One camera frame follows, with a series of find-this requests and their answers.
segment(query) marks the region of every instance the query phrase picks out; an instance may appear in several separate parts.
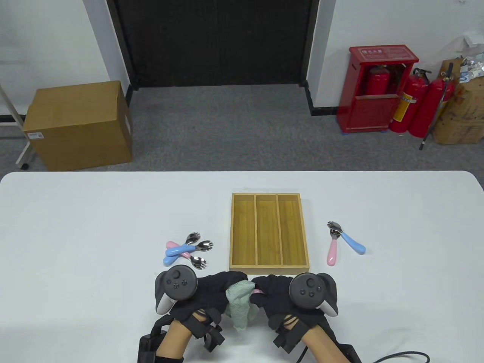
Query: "black baseboard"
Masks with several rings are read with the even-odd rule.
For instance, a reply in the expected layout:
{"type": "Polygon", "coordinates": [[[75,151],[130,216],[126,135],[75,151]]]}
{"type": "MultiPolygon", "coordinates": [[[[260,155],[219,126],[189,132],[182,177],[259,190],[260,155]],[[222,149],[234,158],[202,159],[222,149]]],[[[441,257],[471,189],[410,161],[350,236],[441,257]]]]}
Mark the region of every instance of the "black baseboard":
{"type": "MultiPolygon", "coordinates": [[[[133,97],[133,87],[131,84],[128,86],[128,90],[126,91],[126,103],[129,104],[131,103],[131,98],[133,97]]],[[[23,121],[25,121],[25,116],[26,115],[20,115],[23,121]]],[[[15,122],[14,118],[11,115],[0,115],[0,122],[15,122]]]]}
{"type": "MultiPolygon", "coordinates": [[[[25,115],[20,115],[22,120],[25,121],[25,115]]],[[[0,122],[15,122],[14,118],[11,115],[0,115],[0,122]]]]}
{"type": "Polygon", "coordinates": [[[303,85],[306,91],[307,105],[311,116],[329,116],[336,115],[338,113],[338,106],[335,107],[314,107],[313,99],[311,98],[311,92],[309,91],[309,85],[307,81],[304,81],[303,85]]]}
{"type": "Polygon", "coordinates": [[[131,103],[131,98],[133,97],[133,87],[131,86],[131,83],[128,86],[128,90],[126,91],[126,103],[129,104],[131,103]]]}

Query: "blue handle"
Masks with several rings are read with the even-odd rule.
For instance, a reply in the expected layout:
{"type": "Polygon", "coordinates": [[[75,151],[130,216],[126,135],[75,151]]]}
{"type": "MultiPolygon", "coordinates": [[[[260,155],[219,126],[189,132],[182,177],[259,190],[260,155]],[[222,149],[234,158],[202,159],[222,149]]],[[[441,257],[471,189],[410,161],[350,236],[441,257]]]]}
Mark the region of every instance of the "blue handle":
{"type": "Polygon", "coordinates": [[[178,257],[180,257],[180,255],[176,255],[176,256],[166,256],[164,259],[163,259],[163,264],[165,266],[169,266],[171,265],[172,263],[174,263],[178,257]]]}
{"type": "Polygon", "coordinates": [[[343,240],[346,241],[349,246],[354,249],[357,253],[360,255],[364,255],[366,252],[366,247],[363,246],[362,244],[359,244],[356,242],[354,239],[352,239],[349,235],[347,235],[345,232],[341,233],[341,237],[343,237],[343,240]]]}
{"type": "Polygon", "coordinates": [[[174,247],[174,248],[169,248],[166,250],[166,255],[167,256],[176,256],[180,255],[183,252],[193,252],[197,249],[196,246],[180,246],[180,247],[174,247]]]}

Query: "fire extinguisher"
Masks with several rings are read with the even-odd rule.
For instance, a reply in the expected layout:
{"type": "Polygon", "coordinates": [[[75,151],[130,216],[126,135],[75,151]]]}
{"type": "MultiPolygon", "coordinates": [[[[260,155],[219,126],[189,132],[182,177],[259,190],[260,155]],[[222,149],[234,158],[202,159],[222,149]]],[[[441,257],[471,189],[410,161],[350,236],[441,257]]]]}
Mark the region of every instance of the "fire extinguisher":
{"type": "Polygon", "coordinates": [[[451,82],[452,67],[451,63],[447,74],[443,73],[444,78],[438,78],[430,84],[427,95],[408,128],[411,135],[426,139],[437,120],[442,105],[449,101],[454,94],[455,86],[451,82]]]}
{"type": "Polygon", "coordinates": [[[383,66],[370,69],[370,76],[366,83],[365,95],[374,96],[387,92],[390,81],[390,71],[383,66]]]}
{"type": "Polygon", "coordinates": [[[413,75],[408,78],[393,121],[390,123],[390,130],[398,133],[404,133],[408,130],[408,126],[422,104],[422,99],[425,97],[430,84],[426,73],[432,72],[419,68],[413,70],[413,75]]]}

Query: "gray carpet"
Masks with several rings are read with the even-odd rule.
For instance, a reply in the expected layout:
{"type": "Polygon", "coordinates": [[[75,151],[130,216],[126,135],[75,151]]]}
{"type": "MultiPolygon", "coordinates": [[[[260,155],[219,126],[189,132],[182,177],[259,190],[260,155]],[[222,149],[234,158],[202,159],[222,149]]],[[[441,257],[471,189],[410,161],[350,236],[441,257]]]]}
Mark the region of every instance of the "gray carpet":
{"type": "MultiPolygon", "coordinates": [[[[484,142],[419,151],[408,134],[343,136],[334,116],[309,115],[296,85],[141,89],[131,110],[135,161],[95,170],[467,170],[484,185],[484,142]]],[[[25,144],[9,129],[0,178],[25,144]]],[[[31,170],[45,168],[36,159],[31,170]]]]}

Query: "doorway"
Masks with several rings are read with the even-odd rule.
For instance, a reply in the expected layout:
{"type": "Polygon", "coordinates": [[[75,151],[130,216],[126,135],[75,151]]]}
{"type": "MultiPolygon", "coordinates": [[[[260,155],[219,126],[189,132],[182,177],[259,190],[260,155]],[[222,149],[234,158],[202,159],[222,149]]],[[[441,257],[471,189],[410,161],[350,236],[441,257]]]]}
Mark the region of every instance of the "doorway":
{"type": "Polygon", "coordinates": [[[318,0],[108,0],[134,88],[305,81],[318,0]]]}

